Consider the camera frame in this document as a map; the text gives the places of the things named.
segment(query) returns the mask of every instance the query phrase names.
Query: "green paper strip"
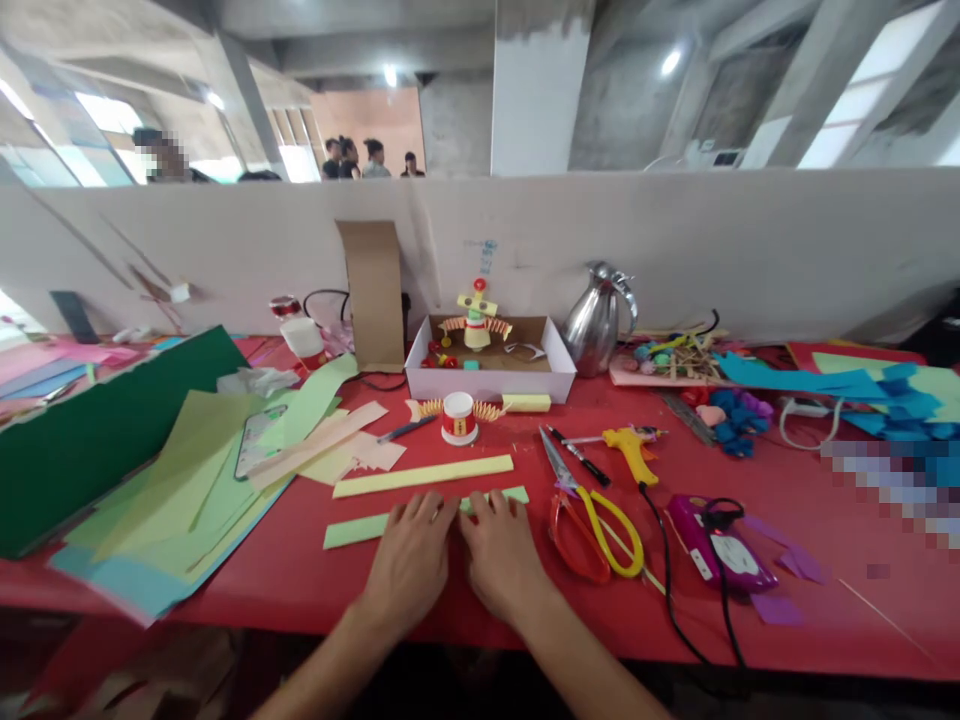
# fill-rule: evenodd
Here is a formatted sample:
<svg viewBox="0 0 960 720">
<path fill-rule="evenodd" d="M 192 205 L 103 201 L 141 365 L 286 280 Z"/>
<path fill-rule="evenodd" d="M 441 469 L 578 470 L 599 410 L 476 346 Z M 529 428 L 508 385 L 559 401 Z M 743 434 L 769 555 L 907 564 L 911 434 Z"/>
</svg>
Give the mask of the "green paper strip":
<svg viewBox="0 0 960 720">
<path fill-rule="evenodd" d="M 507 488 L 503 491 L 503 494 L 505 497 L 513 498 L 524 505 L 530 502 L 530 498 L 527 496 L 527 489 L 523 485 L 515 488 Z M 490 493 L 484 493 L 483 497 L 485 500 L 489 499 Z M 474 514 L 470 498 L 464 498 L 460 501 L 460 510 L 467 513 L 467 515 Z M 352 545 L 353 543 L 381 537 L 387 529 L 387 519 L 389 517 L 390 513 L 384 513 L 383 515 L 371 515 L 365 518 L 357 518 L 356 520 L 327 525 L 327 533 L 323 538 L 323 549 L 330 550 L 331 548 L 343 547 L 344 545 Z"/>
</svg>

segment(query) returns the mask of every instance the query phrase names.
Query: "crowd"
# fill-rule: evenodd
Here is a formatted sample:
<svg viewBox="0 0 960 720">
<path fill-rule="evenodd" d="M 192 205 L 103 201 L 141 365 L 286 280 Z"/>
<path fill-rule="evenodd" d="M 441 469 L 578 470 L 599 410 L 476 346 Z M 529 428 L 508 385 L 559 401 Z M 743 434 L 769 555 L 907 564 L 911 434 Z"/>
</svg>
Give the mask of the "crowd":
<svg viewBox="0 0 960 720">
<path fill-rule="evenodd" d="M 339 138 L 327 140 L 327 161 L 321 168 L 324 180 L 360 180 L 371 178 L 392 177 L 390 171 L 383 165 L 383 143 L 374 138 L 364 140 L 367 146 L 369 160 L 360 170 L 360 154 L 357 145 L 350 138 L 341 135 Z M 404 157 L 406 169 L 400 177 L 424 177 L 422 170 L 417 170 L 417 156 L 408 152 Z"/>
</svg>

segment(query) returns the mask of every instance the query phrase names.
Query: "marker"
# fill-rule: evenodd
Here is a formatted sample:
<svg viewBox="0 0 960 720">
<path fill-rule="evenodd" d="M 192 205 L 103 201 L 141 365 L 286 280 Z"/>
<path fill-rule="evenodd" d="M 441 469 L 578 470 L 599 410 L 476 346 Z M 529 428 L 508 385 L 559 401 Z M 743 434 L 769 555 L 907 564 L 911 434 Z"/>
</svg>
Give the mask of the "marker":
<svg viewBox="0 0 960 720">
<path fill-rule="evenodd" d="M 583 456 L 583 453 L 580 452 L 580 451 L 577 449 L 577 446 L 576 446 L 576 445 L 572 445 L 563 435 L 560 434 L 560 431 L 557 430 L 556 428 L 553 428 L 553 427 L 550 427 L 549 425 L 547 425 L 547 430 L 550 431 L 550 434 L 553 435 L 553 437 L 555 437 L 555 438 L 557 439 L 557 441 L 558 441 L 563 447 L 565 447 L 567 450 L 569 450 L 570 453 L 571 453 L 577 460 L 580 461 L 580 464 L 581 464 L 581 465 L 583 465 L 587 470 L 590 471 L 590 474 L 593 475 L 593 476 L 597 479 L 597 482 L 599 482 L 599 483 L 600 483 L 603 487 L 605 487 L 605 488 L 610 487 L 610 478 L 608 478 L 608 477 L 604 474 L 603 470 L 601 470 L 601 469 L 598 468 L 596 465 L 594 465 L 592 462 L 590 462 L 589 460 L 587 460 L 587 459 Z"/>
</svg>

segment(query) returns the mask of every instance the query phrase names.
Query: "person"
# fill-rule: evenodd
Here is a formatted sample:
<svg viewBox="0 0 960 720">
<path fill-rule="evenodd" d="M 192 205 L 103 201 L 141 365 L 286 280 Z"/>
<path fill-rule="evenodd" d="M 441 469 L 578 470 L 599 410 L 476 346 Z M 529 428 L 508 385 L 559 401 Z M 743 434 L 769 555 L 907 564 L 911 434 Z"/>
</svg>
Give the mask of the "person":
<svg viewBox="0 0 960 720">
<path fill-rule="evenodd" d="M 417 156 L 412 152 L 404 155 L 403 161 L 406 163 L 407 169 L 400 173 L 400 177 L 426 177 L 423 170 L 417 170 Z"/>
<path fill-rule="evenodd" d="M 340 179 L 340 141 L 337 138 L 327 140 L 327 161 L 320 168 L 324 180 Z"/>
<path fill-rule="evenodd" d="M 133 131 L 133 144 L 153 157 L 156 168 L 147 175 L 148 183 L 202 182 L 215 183 L 209 175 L 187 165 L 187 158 L 177 143 L 156 128 L 139 127 Z"/>
<path fill-rule="evenodd" d="M 383 166 L 383 143 L 374 138 L 363 141 L 370 155 L 370 162 L 363 169 L 363 179 L 390 177 L 390 171 Z"/>
<path fill-rule="evenodd" d="M 254 720 L 340 717 L 387 655 L 423 620 L 447 582 L 447 536 L 459 527 L 473 591 L 526 644 L 579 720 L 669 718 L 570 608 L 547 577 L 527 511 L 494 490 L 460 500 L 414 495 L 390 512 L 367 584 L 326 640 L 254 714 Z M 423 688 L 430 693 L 429 680 Z"/>
<path fill-rule="evenodd" d="M 359 180 L 360 155 L 357 153 L 357 146 L 350 138 L 340 136 L 340 152 L 343 153 L 343 159 L 340 161 L 340 179 L 341 180 Z"/>
</svg>

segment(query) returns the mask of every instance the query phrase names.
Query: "purple paper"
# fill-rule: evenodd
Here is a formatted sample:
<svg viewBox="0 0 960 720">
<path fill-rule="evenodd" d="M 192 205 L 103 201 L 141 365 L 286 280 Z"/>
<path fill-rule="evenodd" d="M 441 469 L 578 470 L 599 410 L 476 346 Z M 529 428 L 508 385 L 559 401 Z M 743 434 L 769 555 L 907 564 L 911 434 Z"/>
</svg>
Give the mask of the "purple paper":
<svg viewBox="0 0 960 720">
<path fill-rule="evenodd" d="M 753 606 L 767 625 L 803 625 L 803 613 L 793 601 L 781 595 L 751 595 Z"/>
<path fill-rule="evenodd" d="M 797 565 L 796 558 L 793 557 L 793 552 L 791 550 L 787 550 L 783 555 L 777 558 L 777 565 L 786 568 L 801 580 L 804 579 L 804 574 L 800 570 L 800 566 Z"/>
<path fill-rule="evenodd" d="M 813 582 L 821 585 L 827 584 L 823 569 L 820 567 L 820 563 L 814 560 L 813 555 L 798 545 L 791 547 L 790 552 L 793 554 L 793 559 L 796 561 L 797 567 L 800 568 L 800 572 L 807 580 L 813 580 Z"/>
<path fill-rule="evenodd" d="M 786 535 L 772 525 L 768 525 L 756 515 L 745 515 L 743 518 L 743 524 L 748 528 L 756 530 L 761 535 L 765 535 L 778 545 L 783 545 L 786 548 L 796 547 L 796 545 L 794 545 Z"/>
</svg>

